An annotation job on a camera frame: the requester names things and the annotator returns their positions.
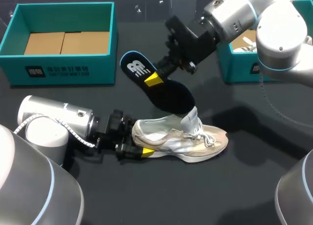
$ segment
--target dark background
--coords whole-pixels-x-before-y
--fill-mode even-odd
[[[211,0],[0,0],[0,38],[17,2],[66,1],[116,2],[117,59],[128,50],[138,50],[157,61],[167,53],[163,21],[176,14],[187,22]],[[27,95],[94,109],[103,122],[113,109],[139,119],[166,115],[116,69],[114,86],[57,88],[11,88],[0,70],[0,123],[16,128],[19,105]],[[69,172],[84,192],[83,225],[278,225],[275,187],[312,149],[312,129],[278,117],[259,84],[225,85],[216,54],[203,61],[194,75],[178,70],[171,78],[194,94],[204,124],[229,132],[228,149],[197,164],[174,157],[119,162],[109,152],[101,163],[93,163],[93,158],[75,150]],[[267,83],[266,89],[281,112],[313,124],[311,89],[287,83]]]

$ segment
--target shoe tongue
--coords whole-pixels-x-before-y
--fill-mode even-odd
[[[194,107],[187,116],[185,116],[181,122],[181,129],[185,133],[195,133],[195,127],[198,126],[198,110],[197,107]]]

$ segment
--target shoe sole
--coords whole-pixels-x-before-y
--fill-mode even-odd
[[[219,152],[211,154],[211,155],[207,155],[207,156],[203,156],[203,157],[188,157],[185,156],[183,154],[177,154],[177,153],[171,153],[171,152],[159,152],[159,151],[155,151],[153,153],[153,155],[149,156],[149,158],[160,158],[160,157],[164,157],[164,156],[174,156],[177,157],[179,159],[182,159],[183,161],[187,162],[187,163],[197,163],[197,162],[201,162],[201,161],[205,161],[205,160],[209,160],[213,157],[215,157],[216,155],[220,154],[222,151],[224,151],[224,149],[227,146],[225,146],[223,149],[221,149]]]

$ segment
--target cable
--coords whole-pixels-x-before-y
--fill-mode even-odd
[[[304,127],[308,127],[308,128],[313,128],[313,125],[309,125],[309,124],[305,124],[305,123],[302,123],[302,122],[299,122],[299,121],[296,121],[296,120],[293,120],[291,119],[290,117],[287,117],[286,115],[284,115],[283,113],[281,113],[280,111],[278,111],[273,105],[272,103],[270,102],[270,100],[268,99],[268,96],[267,96],[267,93],[266,93],[266,90],[265,90],[265,86],[264,86],[264,82],[263,82],[263,74],[262,72],[260,72],[260,85],[261,85],[261,90],[262,90],[262,93],[263,93],[263,97],[265,98],[267,104],[274,110],[274,112],[280,116],[281,118],[287,120],[287,121],[290,121],[294,124],[297,124],[299,126],[304,126]]]
[[[23,121],[23,123],[21,125],[19,125],[13,133],[15,133],[17,135],[28,123],[30,123],[31,121],[33,121],[34,119],[36,119],[38,117],[45,117],[45,115],[43,115],[43,114],[32,115],[31,117],[29,117],[28,119]],[[60,125],[65,127],[82,144],[84,144],[84,145],[86,145],[87,147],[90,147],[90,148],[94,148],[95,147],[94,144],[89,143],[87,141],[84,141],[82,138],[80,138],[80,136],[70,126],[68,126],[68,124],[66,122],[62,121],[60,118],[55,117],[55,118],[51,118],[51,119],[52,120],[56,120]]]

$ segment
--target shoelace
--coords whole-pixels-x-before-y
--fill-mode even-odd
[[[215,137],[212,135],[208,135],[208,134],[204,133],[203,124],[199,118],[198,118],[198,123],[199,123],[199,125],[195,127],[195,133],[194,134],[186,133],[184,135],[184,138],[192,138],[192,139],[198,139],[199,138],[199,139],[201,139],[203,137],[206,147],[213,146],[213,144],[216,142]]]

